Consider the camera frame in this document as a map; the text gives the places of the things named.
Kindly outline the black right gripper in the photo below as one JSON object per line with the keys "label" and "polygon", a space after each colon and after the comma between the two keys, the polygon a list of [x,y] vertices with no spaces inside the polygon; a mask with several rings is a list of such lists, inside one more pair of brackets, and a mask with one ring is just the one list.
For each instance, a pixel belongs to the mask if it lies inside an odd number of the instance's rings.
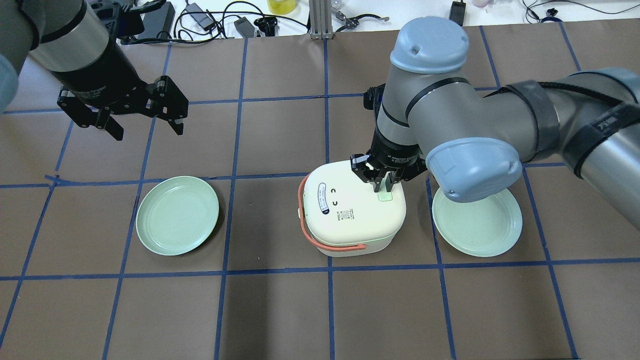
{"label": "black right gripper", "polygon": [[372,183],[374,192],[391,193],[394,184],[409,182],[428,168],[418,145],[401,145],[375,132],[366,153],[350,155],[350,170],[362,182]]}

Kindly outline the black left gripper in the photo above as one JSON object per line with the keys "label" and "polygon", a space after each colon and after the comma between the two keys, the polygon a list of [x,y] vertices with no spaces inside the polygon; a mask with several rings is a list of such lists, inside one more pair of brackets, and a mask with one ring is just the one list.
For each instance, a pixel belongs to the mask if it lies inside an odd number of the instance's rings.
{"label": "black left gripper", "polygon": [[[116,103],[111,109],[115,115],[156,117],[167,122],[176,135],[184,133],[189,111],[185,94],[168,75],[146,84],[118,45],[107,45],[98,59],[83,68],[50,73],[66,88],[58,94],[58,107],[80,128],[93,126],[122,141],[123,127],[110,110],[102,108]],[[148,101],[138,98],[145,91]]]}

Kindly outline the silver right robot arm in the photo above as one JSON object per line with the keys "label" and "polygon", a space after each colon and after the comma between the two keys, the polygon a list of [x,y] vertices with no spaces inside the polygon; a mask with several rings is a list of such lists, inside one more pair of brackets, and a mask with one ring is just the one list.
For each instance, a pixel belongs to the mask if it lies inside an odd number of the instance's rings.
{"label": "silver right robot arm", "polygon": [[366,153],[350,157],[352,173],[379,192],[429,171],[446,198],[471,203],[557,154],[638,228],[639,75],[607,67],[479,96],[461,70],[469,45],[450,19],[403,25],[385,84],[365,96],[374,135]]}

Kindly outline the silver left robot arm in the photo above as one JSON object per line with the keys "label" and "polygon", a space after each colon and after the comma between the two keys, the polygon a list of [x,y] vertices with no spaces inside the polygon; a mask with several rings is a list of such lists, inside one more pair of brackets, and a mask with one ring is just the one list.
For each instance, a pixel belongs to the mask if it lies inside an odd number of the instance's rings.
{"label": "silver left robot arm", "polygon": [[27,57],[62,87],[57,105],[80,128],[94,127],[121,141],[115,116],[141,114],[184,132],[189,102],[167,75],[147,83],[117,40],[144,31],[142,14],[162,0],[142,6],[117,0],[3,0],[1,2],[1,110],[18,93]]}

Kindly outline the green plate near robot base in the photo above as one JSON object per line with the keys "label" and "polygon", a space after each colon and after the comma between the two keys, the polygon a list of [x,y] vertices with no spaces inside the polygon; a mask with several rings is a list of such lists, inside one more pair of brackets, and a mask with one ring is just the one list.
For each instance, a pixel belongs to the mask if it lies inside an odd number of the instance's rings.
{"label": "green plate near robot base", "polygon": [[432,216],[436,229],[450,246],[481,258],[509,251],[523,228],[521,207],[509,189],[468,203],[454,202],[437,189]]}

